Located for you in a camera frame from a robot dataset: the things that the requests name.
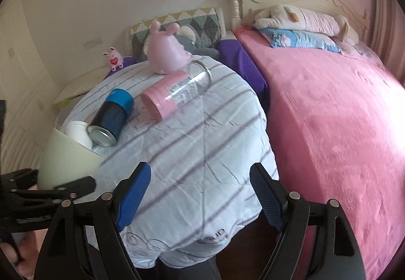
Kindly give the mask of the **cream wardrobe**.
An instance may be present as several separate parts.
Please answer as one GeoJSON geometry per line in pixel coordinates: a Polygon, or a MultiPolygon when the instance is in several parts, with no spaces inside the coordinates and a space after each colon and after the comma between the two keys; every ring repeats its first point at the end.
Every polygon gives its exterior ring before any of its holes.
{"type": "Polygon", "coordinates": [[[59,94],[34,45],[22,0],[1,3],[1,99],[6,120],[1,144],[1,172],[38,168],[57,111],[59,94]]]}

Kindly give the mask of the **grey cat plush pillow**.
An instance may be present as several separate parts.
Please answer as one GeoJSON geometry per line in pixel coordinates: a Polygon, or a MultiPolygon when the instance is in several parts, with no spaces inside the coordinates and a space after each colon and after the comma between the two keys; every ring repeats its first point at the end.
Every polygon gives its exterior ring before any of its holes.
{"type": "MultiPolygon", "coordinates": [[[[166,31],[163,25],[161,25],[160,30],[166,31]]],[[[144,60],[147,60],[146,53],[148,50],[149,34],[145,39],[140,53],[140,56],[144,60]]],[[[191,53],[191,55],[208,56],[213,58],[214,60],[220,59],[220,52],[212,47],[204,47],[201,38],[197,34],[197,31],[191,25],[180,26],[180,29],[175,37],[180,42],[180,44],[184,46],[185,50],[191,53]]]]}

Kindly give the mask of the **wall socket plate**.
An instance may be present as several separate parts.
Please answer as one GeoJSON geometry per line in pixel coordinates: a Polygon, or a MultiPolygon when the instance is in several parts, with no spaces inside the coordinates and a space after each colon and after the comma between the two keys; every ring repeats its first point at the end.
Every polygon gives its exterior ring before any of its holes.
{"type": "Polygon", "coordinates": [[[85,49],[92,49],[92,48],[94,48],[94,47],[96,47],[98,45],[101,45],[103,43],[104,43],[104,41],[103,41],[102,37],[99,37],[99,38],[96,38],[96,39],[85,42],[85,44],[83,44],[83,46],[84,46],[85,49]]]}

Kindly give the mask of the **small pink bunny toy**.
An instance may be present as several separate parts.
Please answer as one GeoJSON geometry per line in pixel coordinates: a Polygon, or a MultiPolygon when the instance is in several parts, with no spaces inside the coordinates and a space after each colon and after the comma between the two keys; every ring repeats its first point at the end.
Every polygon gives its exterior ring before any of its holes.
{"type": "Polygon", "coordinates": [[[117,69],[123,69],[124,58],[121,53],[114,47],[110,47],[108,52],[103,53],[103,56],[108,58],[108,66],[111,71],[116,71],[117,69]]]}

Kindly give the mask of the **pink clear glass bottle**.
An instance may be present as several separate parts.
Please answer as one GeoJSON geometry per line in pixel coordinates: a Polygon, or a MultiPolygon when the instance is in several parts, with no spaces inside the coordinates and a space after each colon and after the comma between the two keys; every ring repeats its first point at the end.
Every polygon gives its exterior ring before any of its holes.
{"type": "Polygon", "coordinates": [[[163,121],[205,92],[212,83],[209,68],[200,60],[163,76],[141,94],[141,102],[152,119],[163,121]]]}

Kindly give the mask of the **white paper cup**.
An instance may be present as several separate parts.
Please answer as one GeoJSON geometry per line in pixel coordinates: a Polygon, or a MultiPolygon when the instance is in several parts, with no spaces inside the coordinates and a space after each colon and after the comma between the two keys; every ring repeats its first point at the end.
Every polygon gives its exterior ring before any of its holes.
{"type": "Polygon", "coordinates": [[[93,141],[87,132],[87,128],[88,123],[86,122],[71,121],[65,127],[65,134],[80,145],[83,145],[87,149],[91,150],[93,147],[93,141]]]}

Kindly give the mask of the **pink fleece bed cover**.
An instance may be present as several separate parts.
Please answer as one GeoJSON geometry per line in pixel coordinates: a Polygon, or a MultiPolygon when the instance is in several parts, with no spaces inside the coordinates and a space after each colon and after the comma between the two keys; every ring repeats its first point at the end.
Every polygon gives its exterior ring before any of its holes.
{"type": "Polygon", "coordinates": [[[281,182],[337,199],[377,279],[404,239],[404,87],[364,44],[349,53],[273,48],[237,30],[270,91],[267,132],[281,182]]]}

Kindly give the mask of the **blue cartoon pillow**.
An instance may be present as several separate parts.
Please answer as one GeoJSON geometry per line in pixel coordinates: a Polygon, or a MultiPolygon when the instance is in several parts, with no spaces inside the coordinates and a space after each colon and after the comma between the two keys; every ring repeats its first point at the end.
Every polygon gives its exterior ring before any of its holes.
{"type": "Polygon", "coordinates": [[[272,48],[311,48],[341,53],[341,48],[324,34],[275,28],[259,29],[258,32],[270,43],[272,48]]]}

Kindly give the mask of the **pink rabbit shaped lamp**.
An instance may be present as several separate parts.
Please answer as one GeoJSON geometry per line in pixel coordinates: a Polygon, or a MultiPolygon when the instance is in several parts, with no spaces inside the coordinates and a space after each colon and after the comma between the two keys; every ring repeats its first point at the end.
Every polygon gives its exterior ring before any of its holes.
{"type": "Polygon", "coordinates": [[[150,69],[157,74],[167,75],[186,67],[192,55],[175,37],[180,29],[179,24],[170,24],[166,31],[160,29],[161,23],[154,20],[150,26],[146,54],[150,69]]]}

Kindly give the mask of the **pale green plastic cup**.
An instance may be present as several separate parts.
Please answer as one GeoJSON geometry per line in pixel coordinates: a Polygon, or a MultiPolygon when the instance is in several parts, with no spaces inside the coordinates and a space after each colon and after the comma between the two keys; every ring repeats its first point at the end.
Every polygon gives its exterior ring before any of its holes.
{"type": "Polygon", "coordinates": [[[101,155],[54,129],[38,170],[38,188],[54,189],[85,176],[94,176],[102,161],[101,155]]]}

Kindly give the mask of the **blue black metal can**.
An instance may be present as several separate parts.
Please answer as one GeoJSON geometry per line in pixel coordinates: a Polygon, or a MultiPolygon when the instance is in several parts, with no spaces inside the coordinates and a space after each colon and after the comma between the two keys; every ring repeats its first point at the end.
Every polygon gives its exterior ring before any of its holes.
{"type": "Polygon", "coordinates": [[[135,101],[129,92],[120,88],[113,89],[87,128],[91,140],[103,147],[114,146],[134,105],[135,101]]]}

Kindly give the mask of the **long white pink plush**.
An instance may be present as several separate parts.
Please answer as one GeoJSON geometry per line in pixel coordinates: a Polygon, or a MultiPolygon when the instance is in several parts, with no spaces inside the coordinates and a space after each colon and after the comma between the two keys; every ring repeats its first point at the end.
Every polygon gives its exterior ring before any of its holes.
{"type": "Polygon", "coordinates": [[[345,16],[323,14],[291,5],[279,4],[262,10],[256,14],[253,26],[257,29],[275,28],[324,34],[337,37],[350,45],[360,42],[358,33],[345,16]]]}

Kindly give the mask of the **striped light blue quilt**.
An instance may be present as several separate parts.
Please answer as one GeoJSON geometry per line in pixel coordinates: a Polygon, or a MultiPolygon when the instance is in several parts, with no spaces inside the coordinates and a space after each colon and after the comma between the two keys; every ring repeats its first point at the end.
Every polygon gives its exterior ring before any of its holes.
{"type": "Polygon", "coordinates": [[[162,122],[154,121],[140,100],[159,80],[146,62],[99,83],[67,116],[90,122],[115,88],[135,100],[117,144],[94,147],[103,161],[87,200],[115,189],[139,163],[150,165],[148,189],[135,219],[121,232],[137,268],[157,261],[184,268],[217,255],[261,211],[249,180],[251,166],[261,163],[272,178],[279,177],[254,90],[217,60],[202,62],[211,71],[211,86],[162,122]]]}

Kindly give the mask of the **cream wooden headboard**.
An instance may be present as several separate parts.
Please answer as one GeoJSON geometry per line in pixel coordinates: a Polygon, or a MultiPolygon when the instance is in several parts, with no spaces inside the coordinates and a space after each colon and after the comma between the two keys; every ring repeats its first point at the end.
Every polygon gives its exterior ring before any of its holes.
{"type": "Polygon", "coordinates": [[[229,0],[231,30],[236,32],[243,24],[251,24],[255,15],[270,6],[290,4],[326,14],[339,14],[349,20],[349,24],[358,32],[361,41],[366,42],[371,24],[370,14],[357,12],[348,0],[229,0]]]}

